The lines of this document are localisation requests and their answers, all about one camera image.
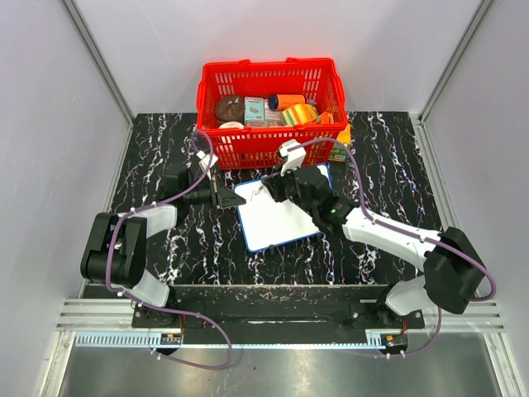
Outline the red capped marker pen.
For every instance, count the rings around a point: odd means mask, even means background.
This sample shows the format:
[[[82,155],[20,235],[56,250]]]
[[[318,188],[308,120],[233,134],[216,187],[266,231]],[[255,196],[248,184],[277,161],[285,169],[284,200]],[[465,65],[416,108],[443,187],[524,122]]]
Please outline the red capped marker pen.
[[[268,188],[262,183],[256,185],[256,189],[252,192],[253,195],[259,195],[261,193],[268,193]]]

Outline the blue framed whiteboard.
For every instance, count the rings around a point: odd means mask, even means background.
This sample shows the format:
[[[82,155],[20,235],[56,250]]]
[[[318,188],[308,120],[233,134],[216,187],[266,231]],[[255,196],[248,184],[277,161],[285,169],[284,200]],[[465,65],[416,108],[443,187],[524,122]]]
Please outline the blue framed whiteboard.
[[[276,203],[269,192],[253,195],[258,183],[261,179],[233,188],[233,192],[246,199],[246,204],[237,207],[237,212],[247,251],[264,251],[270,246],[282,246],[319,233],[312,218],[289,200]]]

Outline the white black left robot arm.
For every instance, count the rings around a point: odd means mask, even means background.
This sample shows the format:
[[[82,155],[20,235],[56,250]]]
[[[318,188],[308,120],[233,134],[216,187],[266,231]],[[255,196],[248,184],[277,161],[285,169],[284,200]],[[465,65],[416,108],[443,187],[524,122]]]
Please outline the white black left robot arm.
[[[155,204],[128,218],[116,213],[97,214],[80,263],[84,279],[104,285],[109,275],[110,286],[117,292],[125,291],[152,305],[150,317],[165,328],[177,322],[179,307],[173,302],[171,288],[146,269],[147,240],[176,227],[192,206],[210,204],[226,209],[246,204],[246,199],[229,190],[215,171],[196,187],[193,181],[188,167],[173,163],[163,173],[158,198],[175,200]]]

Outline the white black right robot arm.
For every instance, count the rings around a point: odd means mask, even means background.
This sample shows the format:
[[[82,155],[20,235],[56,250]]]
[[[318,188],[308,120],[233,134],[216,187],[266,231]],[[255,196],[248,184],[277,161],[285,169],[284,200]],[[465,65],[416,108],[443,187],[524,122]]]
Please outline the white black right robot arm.
[[[320,232],[376,247],[420,271],[417,278],[398,282],[379,297],[376,318],[387,328],[434,306],[462,314],[485,277],[483,262],[460,229],[438,232],[379,217],[336,194],[316,166],[274,172],[262,184],[275,202],[289,201],[303,210]]]

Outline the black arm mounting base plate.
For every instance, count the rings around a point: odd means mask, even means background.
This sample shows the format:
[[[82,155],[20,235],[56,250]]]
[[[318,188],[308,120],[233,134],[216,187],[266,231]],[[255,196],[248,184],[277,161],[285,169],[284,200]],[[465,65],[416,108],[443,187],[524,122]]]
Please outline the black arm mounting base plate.
[[[400,318],[382,306],[385,286],[177,285],[171,306],[204,314],[231,336],[291,334],[294,340],[350,341],[353,332],[425,327],[422,312]]]

